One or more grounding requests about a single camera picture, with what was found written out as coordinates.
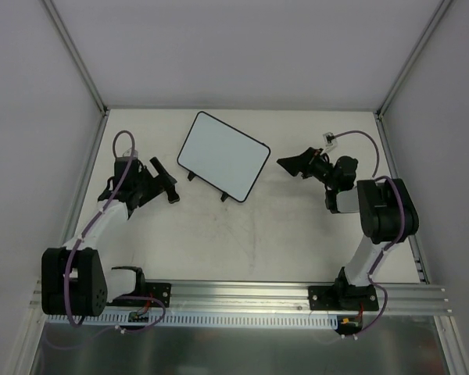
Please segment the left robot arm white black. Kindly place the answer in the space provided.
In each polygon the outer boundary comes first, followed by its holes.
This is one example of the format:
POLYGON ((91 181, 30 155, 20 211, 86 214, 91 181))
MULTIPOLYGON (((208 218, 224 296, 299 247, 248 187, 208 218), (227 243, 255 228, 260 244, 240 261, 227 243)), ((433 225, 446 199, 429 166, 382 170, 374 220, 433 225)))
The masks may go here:
POLYGON ((138 305, 152 292, 142 268, 122 266, 109 254, 108 243, 136 209, 161 194, 179 202, 176 179, 153 157, 151 174, 137 157, 115 159, 113 175, 98 196, 94 216, 86 227, 59 248, 41 257, 41 307, 48 315, 100 316, 108 304, 126 300, 138 305))

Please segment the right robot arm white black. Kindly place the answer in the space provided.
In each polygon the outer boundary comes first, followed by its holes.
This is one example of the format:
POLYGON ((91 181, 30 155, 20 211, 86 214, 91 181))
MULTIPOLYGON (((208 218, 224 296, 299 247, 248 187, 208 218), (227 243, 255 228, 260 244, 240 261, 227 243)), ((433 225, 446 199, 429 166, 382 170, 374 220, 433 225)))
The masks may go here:
POLYGON ((280 158, 277 164, 293 177, 320 181, 325 187, 325 206, 331 213, 360 216, 363 236, 357 250, 332 285, 308 288, 310 309, 377 311, 374 275, 387 254, 419 228, 417 210, 404 182, 391 177, 357 180, 357 159, 344 155, 330 162, 320 148, 280 158))

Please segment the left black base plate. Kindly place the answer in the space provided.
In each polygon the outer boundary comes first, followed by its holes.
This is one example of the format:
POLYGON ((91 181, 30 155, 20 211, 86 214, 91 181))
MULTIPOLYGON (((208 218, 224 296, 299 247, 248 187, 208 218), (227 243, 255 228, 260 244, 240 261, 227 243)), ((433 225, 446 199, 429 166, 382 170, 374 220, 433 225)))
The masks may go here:
POLYGON ((136 299, 136 297, 149 297, 160 301, 168 308, 172 295, 171 288, 172 285, 169 283, 145 281, 144 283, 140 283, 131 293, 125 294, 125 296, 130 296, 131 299, 120 296, 112 302, 109 302, 108 306, 141 308, 148 305, 149 307, 159 307, 157 302, 136 299))

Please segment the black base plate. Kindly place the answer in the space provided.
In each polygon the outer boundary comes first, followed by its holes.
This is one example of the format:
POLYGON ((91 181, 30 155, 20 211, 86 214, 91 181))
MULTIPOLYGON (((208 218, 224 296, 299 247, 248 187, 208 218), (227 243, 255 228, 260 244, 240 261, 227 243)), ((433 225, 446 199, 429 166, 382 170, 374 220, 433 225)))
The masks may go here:
POLYGON ((171 288, 172 285, 169 283, 145 281, 144 283, 140 283, 131 293, 125 294, 125 296, 130 296, 131 299, 120 296, 112 302, 109 302, 108 306, 141 308, 148 305, 149 307, 159 307, 157 302, 136 299, 136 297, 149 297, 160 301, 168 308, 172 295, 171 288))
POLYGON ((366 287, 346 286, 340 289, 334 285, 310 286, 307 289, 312 311, 359 311, 379 310, 378 297, 373 285, 366 287))

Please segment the left aluminium corner post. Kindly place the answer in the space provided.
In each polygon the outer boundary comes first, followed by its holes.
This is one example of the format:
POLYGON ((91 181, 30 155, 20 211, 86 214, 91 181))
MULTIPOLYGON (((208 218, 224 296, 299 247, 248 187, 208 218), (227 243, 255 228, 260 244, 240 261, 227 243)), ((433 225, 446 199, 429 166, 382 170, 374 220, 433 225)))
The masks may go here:
POLYGON ((68 56, 75 65, 76 70, 79 73, 84 86, 87 88, 92 101, 95 103, 96 108, 102 115, 105 115, 107 112, 107 105, 104 103, 104 100, 102 99, 102 96, 96 87, 85 62, 77 46, 75 45, 75 42, 55 2, 52 0, 41 0, 40 3, 43 6, 48 18, 50 19, 55 32, 58 34, 63 47, 66 49, 68 56))

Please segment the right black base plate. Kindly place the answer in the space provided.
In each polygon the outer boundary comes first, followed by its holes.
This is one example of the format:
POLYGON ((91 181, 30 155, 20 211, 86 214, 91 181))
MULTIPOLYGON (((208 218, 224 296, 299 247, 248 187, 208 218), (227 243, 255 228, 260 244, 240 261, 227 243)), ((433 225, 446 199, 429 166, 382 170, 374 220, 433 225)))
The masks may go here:
POLYGON ((346 286, 340 289, 334 285, 310 286, 307 289, 312 311, 359 311, 379 310, 378 297, 373 285, 366 287, 346 286))

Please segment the right aluminium corner post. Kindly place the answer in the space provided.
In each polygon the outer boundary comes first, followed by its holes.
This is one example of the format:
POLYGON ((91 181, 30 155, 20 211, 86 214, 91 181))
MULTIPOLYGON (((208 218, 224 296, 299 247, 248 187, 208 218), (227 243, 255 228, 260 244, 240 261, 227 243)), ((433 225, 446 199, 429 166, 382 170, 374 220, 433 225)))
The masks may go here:
POLYGON ((432 35, 436 32, 439 24, 442 22, 445 15, 448 13, 450 6, 454 3, 454 0, 441 0, 438 2, 435 11, 430 16, 428 22, 421 31, 421 34, 417 38, 414 46, 412 47, 408 57, 403 63, 399 73, 397 74, 394 83, 388 90, 385 98, 381 105, 376 111, 376 115, 379 119, 382 119, 387 113, 389 107, 394 102, 396 96, 401 90, 404 82, 408 78, 411 70, 414 68, 416 62, 420 58, 424 48, 431 40, 432 35))

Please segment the right whiteboard foot black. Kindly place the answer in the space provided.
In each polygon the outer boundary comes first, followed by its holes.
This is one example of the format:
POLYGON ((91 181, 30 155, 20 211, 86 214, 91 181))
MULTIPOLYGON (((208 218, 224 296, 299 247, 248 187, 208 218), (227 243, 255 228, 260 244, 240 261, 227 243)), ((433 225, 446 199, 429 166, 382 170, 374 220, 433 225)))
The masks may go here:
POLYGON ((222 202, 226 202, 229 198, 230 198, 230 195, 227 192, 222 192, 222 194, 220 196, 220 200, 222 202))

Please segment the aluminium front rail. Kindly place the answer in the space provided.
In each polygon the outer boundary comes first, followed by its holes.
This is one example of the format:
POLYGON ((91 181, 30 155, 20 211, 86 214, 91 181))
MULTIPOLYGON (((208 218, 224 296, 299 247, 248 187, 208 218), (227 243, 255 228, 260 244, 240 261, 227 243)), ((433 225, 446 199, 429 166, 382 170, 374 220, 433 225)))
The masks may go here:
MULTIPOLYGON (((308 313, 317 293, 328 283, 169 280, 170 311, 212 313, 308 313)), ((436 284, 381 284, 375 301, 386 315, 449 316, 453 313, 446 289, 436 284)))

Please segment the aluminium corner post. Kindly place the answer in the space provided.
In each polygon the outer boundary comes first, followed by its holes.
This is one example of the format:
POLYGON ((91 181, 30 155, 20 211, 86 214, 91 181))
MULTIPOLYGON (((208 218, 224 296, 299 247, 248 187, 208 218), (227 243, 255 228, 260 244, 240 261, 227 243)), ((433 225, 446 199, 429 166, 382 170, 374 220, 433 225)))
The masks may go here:
POLYGON ((85 62, 77 46, 75 45, 75 42, 55 2, 52 0, 41 0, 40 3, 43 6, 48 18, 50 19, 55 32, 58 34, 63 47, 66 49, 68 56, 75 65, 76 70, 79 73, 84 86, 87 88, 92 101, 95 103, 96 108, 102 115, 105 115, 107 112, 107 105, 104 103, 104 100, 102 99, 102 96, 96 87, 85 62))
POLYGON ((442 22, 445 15, 448 13, 450 6, 454 3, 454 0, 441 0, 438 2, 435 11, 430 16, 428 22, 421 31, 421 34, 417 38, 414 46, 412 47, 408 57, 403 63, 399 73, 397 74, 394 83, 388 90, 385 98, 381 105, 376 111, 376 115, 379 119, 382 119, 387 113, 389 107, 394 102, 396 96, 401 90, 404 82, 408 78, 411 70, 414 68, 416 62, 420 58, 424 48, 431 40, 432 35, 436 32, 439 24, 442 22))

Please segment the white whiteboard black frame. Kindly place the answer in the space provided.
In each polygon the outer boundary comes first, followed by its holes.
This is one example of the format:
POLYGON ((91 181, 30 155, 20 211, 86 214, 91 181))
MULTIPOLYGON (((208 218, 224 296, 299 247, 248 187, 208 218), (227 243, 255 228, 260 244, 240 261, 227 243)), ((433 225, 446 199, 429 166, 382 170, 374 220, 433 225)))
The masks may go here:
POLYGON ((270 158, 268 145, 200 111, 177 156, 177 164, 243 203, 270 158))

